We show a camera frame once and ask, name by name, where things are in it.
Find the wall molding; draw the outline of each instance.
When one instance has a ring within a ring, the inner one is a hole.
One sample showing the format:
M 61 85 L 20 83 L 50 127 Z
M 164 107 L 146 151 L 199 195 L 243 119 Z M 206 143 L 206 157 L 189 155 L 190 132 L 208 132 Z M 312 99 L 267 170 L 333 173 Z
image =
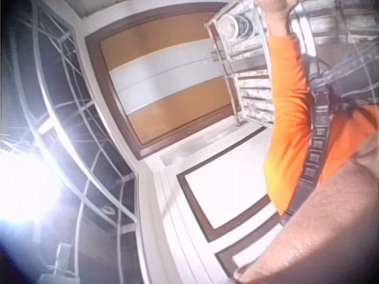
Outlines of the wall molding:
M 259 239 L 264 237 L 265 234 L 270 232 L 279 224 L 279 220 L 279 214 L 275 213 L 246 237 L 243 237 L 241 240 L 215 254 L 217 260 L 221 264 L 228 277 L 232 277 L 233 272 L 238 268 L 237 264 L 233 260 L 233 256 L 245 250 L 257 242 Z
M 257 214 L 260 210 L 265 208 L 271 201 L 268 198 L 268 195 L 265 195 L 263 198 L 261 198 L 258 202 L 253 204 L 251 207 L 249 207 L 247 210 L 243 211 L 238 216 L 234 217 L 230 221 L 226 222 L 222 226 L 218 228 L 213 228 L 211 225 L 211 222 L 208 220 L 207 216 L 205 215 L 203 209 L 201 208 L 199 202 L 197 201 L 195 195 L 193 194 L 193 191 L 190 188 L 190 185 L 188 184 L 186 180 L 186 175 L 200 169 L 201 167 L 211 163 L 212 161 L 218 159 L 219 157 L 225 155 L 226 153 L 232 151 L 233 149 L 239 147 L 243 143 L 249 141 L 250 139 L 254 138 L 261 132 L 266 130 L 266 127 L 261 127 L 254 131 L 252 134 L 248 135 L 244 139 L 238 141 L 234 145 L 224 149 L 223 151 L 219 152 L 218 154 L 214 155 L 213 157 L 210 157 L 209 159 L 197 164 L 196 166 L 180 173 L 177 175 L 179 184 L 183 190 L 184 196 L 186 197 L 189 206 L 192 210 L 192 213 L 194 214 L 198 225 L 200 226 L 206 240 L 210 243 L 211 241 L 214 241 L 223 235 L 231 232 L 244 222 L 246 222 L 248 219 L 252 218 L 255 214 Z
M 203 2 L 156 8 L 116 21 L 85 38 L 89 57 L 94 68 L 100 90 L 104 96 L 105 103 L 109 107 L 117 127 L 120 129 L 124 139 L 138 160 L 164 149 L 165 147 L 174 144 L 206 127 L 209 127 L 226 117 L 231 116 L 233 111 L 230 105 L 222 107 L 210 114 L 187 123 L 182 127 L 171 131 L 170 133 L 162 135 L 146 144 L 142 144 L 133 130 L 128 116 L 125 114 L 118 95 L 114 89 L 107 65 L 105 64 L 105 60 L 102 55 L 100 42 L 110 36 L 113 36 L 114 34 L 119 33 L 120 31 L 149 21 L 196 12 L 217 12 L 222 9 L 225 4 L 225 2 Z

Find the wrist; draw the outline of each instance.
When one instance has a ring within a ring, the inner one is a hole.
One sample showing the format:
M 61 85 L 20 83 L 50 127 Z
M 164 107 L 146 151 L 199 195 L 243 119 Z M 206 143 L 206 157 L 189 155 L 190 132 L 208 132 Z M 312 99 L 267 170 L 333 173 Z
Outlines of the wrist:
M 290 35 L 288 17 L 283 15 L 266 15 L 267 29 L 273 37 L 286 37 Z

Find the brown floor border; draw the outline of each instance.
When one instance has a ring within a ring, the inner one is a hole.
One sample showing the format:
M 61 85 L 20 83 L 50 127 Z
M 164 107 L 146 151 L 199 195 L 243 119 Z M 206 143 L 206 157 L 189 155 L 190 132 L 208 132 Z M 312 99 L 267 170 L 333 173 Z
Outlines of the brown floor border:
M 217 155 L 197 164 L 196 166 L 180 173 L 177 175 L 179 184 L 181 185 L 181 188 L 183 190 L 183 193 L 189 203 L 189 206 L 191 207 L 191 210 L 201 228 L 203 231 L 203 234 L 208 242 L 214 241 L 215 239 L 227 234 L 228 232 L 234 230 L 244 222 L 246 222 L 248 219 L 253 217 L 255 214 L 257 214 L 260 210 L 265 208 L 269 203 L 270 200 L 267 195 L 265 195 L 263 198 L 261 198 L 258 202 L 253 204 L 250 208 L 239 214 L 238 216 L 234 217 L 230 221 L 226 222 L 219 228 L 213 228 L 210 221 L 208 220 L 207 216 L 205 215 L 203 209 L 201 208 L 200 204 L 196 200 L 195 195 L 193 194 L 190 185 L 188 184 L 185 176 L 200 169 L 201 167 L 209 164 L 210 162 L 214 161 L 215 159 L 218 159 L 222 155 L 225 155 L 226 153 L 232 151 L 233 149 L 239 147 L 243 143 L 249 141 L 253 137 L 257 136 L 261 132 L 266 130 L 266 127 L 261 127 L 258 130 L 254 131 L 252 134 L 248 135 L 244 139 L 238 141 L 236 144 L 228 147 L 227 149 L 221 151 Z

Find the decorative metalwork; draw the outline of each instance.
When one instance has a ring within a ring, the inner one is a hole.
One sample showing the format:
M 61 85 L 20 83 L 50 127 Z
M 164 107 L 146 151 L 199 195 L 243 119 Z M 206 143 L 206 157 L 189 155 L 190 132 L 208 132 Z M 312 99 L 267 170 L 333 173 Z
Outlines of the decorative metalwork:
M 87 207 L 95 213 L 96 218 L 99 217 L 99 222 L 116 231 L 116 261 L 121 284 L 124 283 L 121 264 L 122 221 L 133 224 L 128 232 L 136 235 L 140 267 L 143 268 L 141 273 L 143 279 L 148 279 L 144 253 L 141 251 L 143 247 L 136 183 L 131 188 L 134 190 L 134 198 L 131 201 L 134 203 L 134 210 L 129 210 L 123 204 L 126 184 L 134 180 L 135 175 L 117 151 L 99 119 L 82 78 L 73 32 L 42 3 L 30 2 L 30 11 L 19 11 L 14 19 L 17 24 L 9 31 L 10 62 L 7 61 L 26 126 L 4 125 L 2 150 L 38 154 L 59 175 L 63 185 L 80 200 L 72 243 L 74 272 L 64 271 L 63 274 L 80 278 L 79 240 L 82 217 L 86 214 Z M 23 37 L 22 44 L 18 44 L 21 41 L 20 35 Z M 28 58 L 34 59 L 30 64 L 23 62 L 23 44 L 27 39 L 30 40 L 28 44 L 32 55 Z M 58 66 L 53 68 L 58 74 L 54 74 L 54 82 L 51 82 L 52 77 L 47 72 L 52 70 L 52 66 Z M 98 198 L 101 202 L 95 202 L 88 197 L 90 192 L 92 197 L 103 195 L 105 199 Z M 115 208 L 118 214 L 105 214 L 101 210 L 104 206 Z
M 251 21 L 255 32 L 249 37 L 225 40 L 221 36 L 219 20 L 226 14 L 243 15 Z M 271 59 L 266 41 L 269 32 L 260 7 L 254 1 L 232 1 L 205 27 L 223 67 L 237 122 L 249 120 L 272 127 Z M 323 44 L 359 44 L 376 38 L 379 33 L 375 10 L 363 7 L 357 0 L 300 1 L 290 15 L 290 28 L 298 37 L 301 52 L 311 58 L 317 57 L 317 48 Z M 262 57 L 266 62 L 264 66 L 258 63 Z M 233 70 L 233 63 L 240 60 L 257 64 L 249 70 Z M 234 106 L 234 93 L 238 97 L 240 112 Z

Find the harness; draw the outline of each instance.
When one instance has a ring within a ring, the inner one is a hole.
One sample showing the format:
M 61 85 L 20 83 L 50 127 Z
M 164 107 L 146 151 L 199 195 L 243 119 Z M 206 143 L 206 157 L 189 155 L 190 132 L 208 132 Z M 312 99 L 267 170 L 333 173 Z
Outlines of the harness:
M 285 225 L 316 188 L 325 163 L 330 132 L 329 114 L 378 105 L 379 38 L 360 45 L 331 70 L 309 76 L 314 99 L 312 134 L 296 189 L 281 217 Z M 343 99 L 330 103 L 330 94 Z

